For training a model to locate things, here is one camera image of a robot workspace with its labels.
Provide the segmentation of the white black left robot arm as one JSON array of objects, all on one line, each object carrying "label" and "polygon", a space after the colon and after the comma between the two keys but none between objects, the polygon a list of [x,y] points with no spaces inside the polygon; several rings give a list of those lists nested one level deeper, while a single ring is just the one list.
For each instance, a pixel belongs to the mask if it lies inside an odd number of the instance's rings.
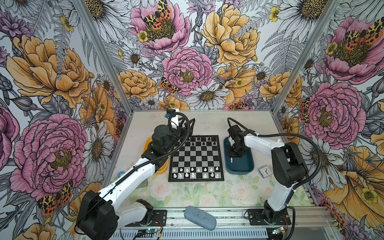
[{"label": "white black left robot arm", "polygon": [[121,208],[124,200],[166,163],[193,134],[196,120],[175,110],[166,113],[168,123],[154,129],[152,140],[141,158],[116,181],[98,192],[87,192],[75,224],[75,232],[92,240],[108,240],[117,229],[132,223],[148,224],[153,206],[137,200]]}]

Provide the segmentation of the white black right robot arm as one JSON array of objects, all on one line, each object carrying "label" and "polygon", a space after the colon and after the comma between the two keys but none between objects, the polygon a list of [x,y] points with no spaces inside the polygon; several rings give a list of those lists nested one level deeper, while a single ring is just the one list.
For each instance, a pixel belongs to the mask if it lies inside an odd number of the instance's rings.
[{"label": "white black right robot arm", "polygon": [[309,174],[303,156],[297,145],[272,140],[282,134],[260,135],[252,130],[241,130],[238,125],[230,126],[229,136],[224,140],[227,172],[246,175],[255,168],[252,149],[272,160],[272,170],[261,171],[267,177],[274,176],[275,184],[271,196],[265,201],[262,212],[266,224],[276,224],[286,216],[290,202],[299,183]]}]

